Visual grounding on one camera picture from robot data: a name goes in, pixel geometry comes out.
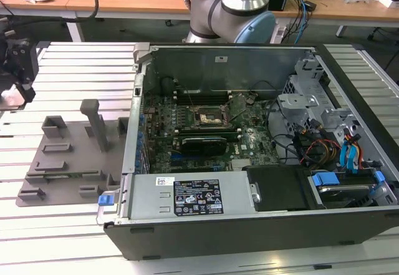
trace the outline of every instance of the open computer chassis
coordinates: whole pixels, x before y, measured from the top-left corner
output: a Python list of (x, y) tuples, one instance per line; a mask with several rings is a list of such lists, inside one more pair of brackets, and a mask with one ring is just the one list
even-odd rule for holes
[(399, 146), (350, 78), (399, 91), (360, 50), (138, 43), (133, 55), (129, 119), (104, 123), (95, 100), (80, 108), (89, 123), (48, 117), (19, 205), (105, 191), (98, 220), (118, 203), (104, 230), (131, 260), (348, 245), (399, 226)]

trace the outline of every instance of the cable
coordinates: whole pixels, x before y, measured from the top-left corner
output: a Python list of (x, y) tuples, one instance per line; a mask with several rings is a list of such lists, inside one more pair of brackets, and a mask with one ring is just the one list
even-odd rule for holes
[(388, 61), (387, 65), (385, 66), (384, 70), (387, 71), (389, 65), (391, 65), (391, 63), (393, 62), (394, 58), (399, 55), (399, 49), (397, 50), (396, 53), (393, 54), (392, 58)]
[(41, 19), (41, 20), (36, 20), (36, 21), (26, 21), (26, 22), (14, 22), (12, 26), (18, 27), (18, 26), (26, 26), (28, 24), (36, 24), (38, 22), (71, 22), (71, 23), (80, 23), (80, 22), (86, 22), (89, 21), (93, 18), (96, 17), (98, 11), (99, 11), (100, 3), (99, 0), (94, 0), (94, 10), (91, 13), (91, 15), (87, 17), (77, 17), (77, 18), (61, 18), (61, 17), (55, 17), (55, 18), (48, 18), (48, 19)]
[(9, 14), (11, 14), (12, 16), (15, 16), (14, 13), (12, 13), (11, 10), (2, 1), (0, 1), (0, 4), (4, 7), (5, 10), (8, 11)]
[(284, 148), (287, 152), (291, 152), (292, 154), (294, 154), (297, 158), (299, 158), (299, 154), (295, 151), (295, 150), (292, 150), (291, 148), (289, 148), (288, 146), (285, 146), (284, 144), (281, 144), (280, 142), (278, 142), (278, 141), (276, 141), (276, 140), (274, 140), (274, 143), (276, 144), (276, 145), (279, 145), (280, 147), (282, 147), (282, 148)]
[(294, 44), (297, 44), (299, 39), (302, 37), (302, 34), (304, 32), (304, 26), (305, 26), (306, 7), (305, 7), (304, 0), (300, 0), (300, 1), (302, 3), (302, 7), (304, 8), (304, 11), (303, 11), (303, 15), (302, 15), (303, 18), (302, 18), (302, 22), (301, 22), (301, 26), (300, 26), (300, 31), (298, 33), (297, 38), (295, 39), (295, 43)]
[(259, 84), (259, 83), (266, 83), (267, 85), (269, 85), (270, 87), (273, 88), (274, 91), (279, 91), (275, 86), (273, 86), (268, 80), (258, 80), (255, 84), (253, 84), (248, 90), (252, 91), (254, 89), (254, 87)]
[[(298, 14), (294, 20), (294, 22), (291, 23), (290, 27), (288, 28), (287, 32), (285, 33), (284, 37), (282, 38), (282, 42), (284, 42), (286, 39), (288, 40), (291, 35), (295, 34), (300, 30), (299, 32), (299, 38), (297, 37), (297, 41), (302, 37), (303, 32), (307, 29), (307, 26), (309, 25), (309, 19), (312, 17), (313, 12), (308, 12), (306, 10), (306, 6), (304, 4), (303, 0), (294, 0), (298, 6)], [(300, 19), (301, 22), (297, 24), (297, 21), (299, 17), (302, 16)]]

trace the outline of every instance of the blue latch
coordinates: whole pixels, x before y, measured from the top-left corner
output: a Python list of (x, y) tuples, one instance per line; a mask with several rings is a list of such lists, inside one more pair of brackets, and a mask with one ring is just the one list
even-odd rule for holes
[(312, 176), (315, 186), (339, 185), (339, 180), (334, 172), (317, 172)]
[(113, 195), (101, 195), (99, 197), (99, 206), (113, 205)]
[(376, 171), (374, 173), (374, 176), (377, 179), (378, 183), (382, 183), (383, 181), (385, 181), (385, 176), (384, 176), (384, 174), (382, 174), (381, 171)]

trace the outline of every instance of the metal slat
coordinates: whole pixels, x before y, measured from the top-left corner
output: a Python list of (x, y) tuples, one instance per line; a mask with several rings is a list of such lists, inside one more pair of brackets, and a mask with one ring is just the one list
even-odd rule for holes
[(11, 241), (18, 239), (44, 239), (54, 236), (62, 238), (64, 236), (88, 236), (88, 235), (105, 234), (101, 226), (73, 226), (73, 227), (56, 227), (56, 228), (29, 228), (29, 229), (10, 229), (0, 230), (0, 241)]
[(134, 64), (131, 59), (42, 59), (39, 66), (129, 66)]
[(372, 69), (370, 68), (370, 66), (343, 66), (342, 70), (346, 73), (346, 72), (371, 72)]
[(397, 117), (399, 116), (399, 107), (370, 107), (377, 117)]
[(120, 91), (68, 91), (68, 93), (60, 93), (54, 91), (40, 91), (35, 96), (35, 102), (46, 100), (122, 100), (132, 99), (133, 90)]
[(363, 66), (368, 66), (368, 64), (366, 62), (364, 62), (364, 60), (337, 60), (337, 63), (341, 66), (341, 67), (346, 67), (346, 66), (359, 66), (359, 67), (363, 67)]
[[(4, 135), (2, 133), (2, 130), (6, 127), (13, 127), (14, 125), (3, 125), (0, 126), (0, 135)], [(41, 132), (38, 136), (36, 137), (24, 137), (24, 138), (0, 138), (0, 152), (5, 151), (5, 150), (12, 150), (12, 149), (30, 149), (30, 148), (37, 148), (40, 144), (40, 141), (42, 140), (42, 134)]]
[[(345, 100), (341, 96), (337, 97), (337, 100), (340, 105), (346, 105)], [(398, 97), (364, 97), (364, 100), (371, 107), (376, 107), (379, 105), (383, 106), (399, 105)]]
[(132, 74), (38, 74), (35, 83), (40, 82), (128, 82), (134, 81)]
[(133, 52), (46, 52), (43, 59), (131, 59)]
[(342, 53), (342, 52), (334, 51), (332, 53), (332, 56), (334, 57), (335, 60), (359, 60), (360, 59), (364, 62), (362, 57), (356, 51), (353, 51), (350, 53)]
[(132, 46), (132, 50), (136, 42), (51, 42), (50, 46)]
[(10, 183), (0, 183), (0, 201), (3, 199), (16, 199), (19, 190), (22, 188), (23, 181), (14, 181)]
[[(335, 96), (341, 96), (341, 94), (339, 93), (339, 91), (337, 90), (337, 88), (332, 87), (330, 88), (331, 92), (335, 95)], [(391, 89), (388, 88), (369, 88), (369, 89), (358, 89), (357, 90), (359, 92), (359, 94), (362, 97), (382, 97), (382, 96), (387, 96), (387, 97), (394, 97), (396, 96), (393, 91)]]
[(134, 46), (130, 45), (51, 45), (48, 52), (133, 52)]
[(112, 91), (112, 90), (133, 90), (134, 82), (46, 82), (46, 83), (33, 83), (33, 88), (36, 91)]
[(1, 152), (0, 165), (27, 165), (32, 163), (36, 150), (15, 150), (12, 152)]
[(385, 127), (399, 127), (399, 117), (380, 117), (382, 125)]
[(3, 241), (0, 243), (1, 262), (6, 264), (57, 259), (83, 259), (120, 255), (118, 248), (106, 235), (79, 238), (47, 238), (40, 240), (40, 251), (36, 239)]
[(23, 180), (30, 167), (31, 163), (27, 165), (0, 166), (0, 181)]
[(41, 74), (121, 74), (133, 72), (133, 66), (40, 66)]
[[(131, 100), (101, 100), (99, 111), (129, 110)], [(79, 100), (31, 102), (25, 106), (24, 111), (78, 111), (82, 102)]]
[(9, 125), (2, 125), (0, 126), (0, 138), (1, 136), (14, 136), (14, 137), (20, 137), (23, 136), (26, 139), (30, 139), (31, 137), (29, 136), (38, 136), (38, 135), (43, 135), (43, 130), (42, 130), (42, 122), (37, 122), (37, 123), (30, 123), (28, 128), (26, 126), (26, 123), (10, 123)]
[(350, 80), (381, 80), (381, 78), (375, 72), (371, 72), (369, 74), (366, 73), (347, 73), (347, 76)]
[[(119, 117), (129, 117), (129, 111), (102, 111), (100, 112), (104, 120), (117, 120)], [(26, 122), (43, 122), (46, 116), (60, 115), (59, 111), (48, 112), (17, 112), (12, 114), (4, 114), (1, 118), (3, 123), (26, 123)], [(87, 121), (87, 117), (80, 111), (63, 112), (61, 114), (65, 122)]]
[(387, 85), (379, 80), (354, 80), (353, 86), (356, 88), (386, 88)]
[(0, 220), (0, 231), (85, 225), (97, 225), (95, 218), (92, 215), (39, 217), (29, 218), (29, 222), (24, 219), (4, 219)]
[(392, 138), (399, 138), (399, 127), (387, 127), (387, 130)]
[[(50, 206), (28, 206), (20, 208), (15, 204), (15, 200), (0, 201), (0, 219), (11, 218), (30, 218), (37, 216), (64, 216), (64, 215), (84, 215), (97, 214), (99, 208), (96, 203), (84, 205), (50, 205)], [(106, 212), (116, 212), (117, 205), (107, 206)]]

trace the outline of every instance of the warning label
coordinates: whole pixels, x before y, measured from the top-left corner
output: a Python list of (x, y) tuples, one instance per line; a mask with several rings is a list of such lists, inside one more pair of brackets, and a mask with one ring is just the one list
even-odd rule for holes
[(175, 215), (223, 214), (219, 180), (190, 180), (173, 183)]

